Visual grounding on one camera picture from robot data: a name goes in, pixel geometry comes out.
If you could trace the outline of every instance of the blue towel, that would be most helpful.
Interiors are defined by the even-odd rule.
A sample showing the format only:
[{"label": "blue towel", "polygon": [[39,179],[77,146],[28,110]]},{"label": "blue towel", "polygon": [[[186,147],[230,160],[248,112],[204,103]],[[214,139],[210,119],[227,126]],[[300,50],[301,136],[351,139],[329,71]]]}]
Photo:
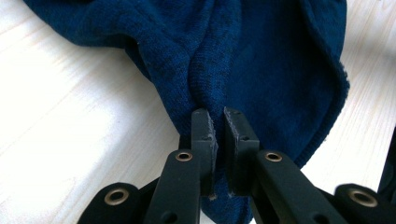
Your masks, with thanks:
[{"label": "blue towel", "polygon": [[340,55],[346,0],[24,0],[81,46],[125,49],[156,87],[178,132],[207,108],[219,139],[217,223],[248,223],[248,199],[230,198],[223,170],[222,111],[242,111],[266,148],[302,167],[347,98]]}]

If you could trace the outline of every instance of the metal rivet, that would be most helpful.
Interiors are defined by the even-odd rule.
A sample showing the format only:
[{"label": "metal rivet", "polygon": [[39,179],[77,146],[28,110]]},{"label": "metal rivet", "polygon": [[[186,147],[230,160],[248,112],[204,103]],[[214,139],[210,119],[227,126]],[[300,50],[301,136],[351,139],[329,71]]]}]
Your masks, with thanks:
[{"label": "metal rivet", "polygon": [[282,156],[275,152],[267,152],[265,154],[265,159],[268,161],[282,161]]},{"label": "metal rivet", "polygon": [[378,205],[375,197],[360,189],[350,189],[347,195],[355,203],[366,207],[376,207]]},{"label": "metal rivet", "polygon": [[192,154],[190,152],[180,152],[176,155],[178,161],[190,161],[192,159]]},{"label": "metal rivet", "polygon": [[105,203],[108,205],[118,205],[125,202],[129,197],[129,192],[126,189],[118,188],[108,192],[105,196]]}]

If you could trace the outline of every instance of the white wooden surface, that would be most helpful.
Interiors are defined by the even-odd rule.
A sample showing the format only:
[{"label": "white wooden surface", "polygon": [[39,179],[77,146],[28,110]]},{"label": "white wooden surface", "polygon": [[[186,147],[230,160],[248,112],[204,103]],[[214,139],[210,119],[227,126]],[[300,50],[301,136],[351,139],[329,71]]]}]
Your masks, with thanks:
[{"label": "white wooden surface", "polygon": [[[0,15],[0,223],[76,223],[104,186],[157,177],[178,135],[125,53],[69,43],[21,0],[2,0]],[[348,1],[351,89],[304,168],[316,186],[377,189],[396,123],[395,43],[395,1]]]}]

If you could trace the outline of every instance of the dark blue cloth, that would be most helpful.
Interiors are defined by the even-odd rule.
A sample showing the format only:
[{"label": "dark blue cloth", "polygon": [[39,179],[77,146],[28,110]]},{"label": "dark blue cloth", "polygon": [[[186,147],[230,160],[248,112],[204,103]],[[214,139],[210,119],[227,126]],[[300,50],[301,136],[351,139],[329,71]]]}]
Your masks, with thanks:
[{"label": "dark blue cloth", "polygon": [[[24,1],[75,44],[125,49],[183,135],[191,111],[205,107],[221,140],[230,106],[301,167],[347,98],[345,0]],[[203,199],[203,210],[217,223],[248,223],[248,199],[227,193],[219,144],[218,198]]]}]

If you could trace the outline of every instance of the wood grain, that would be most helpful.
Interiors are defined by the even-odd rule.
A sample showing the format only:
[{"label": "wood grain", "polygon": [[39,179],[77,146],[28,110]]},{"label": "wood grain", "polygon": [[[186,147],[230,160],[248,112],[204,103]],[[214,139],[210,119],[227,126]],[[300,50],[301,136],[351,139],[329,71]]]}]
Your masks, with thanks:
[{"label": "wood grain", "polygon": [[[392,0],[348,1],[350,93],[304,168],[329,192],[378,187],[396,123],[395,12]],[[69,43],[21,0],[0,15],[0,223],[76,223],[104,186],[156,178],[178,134],[125,53]]]}]

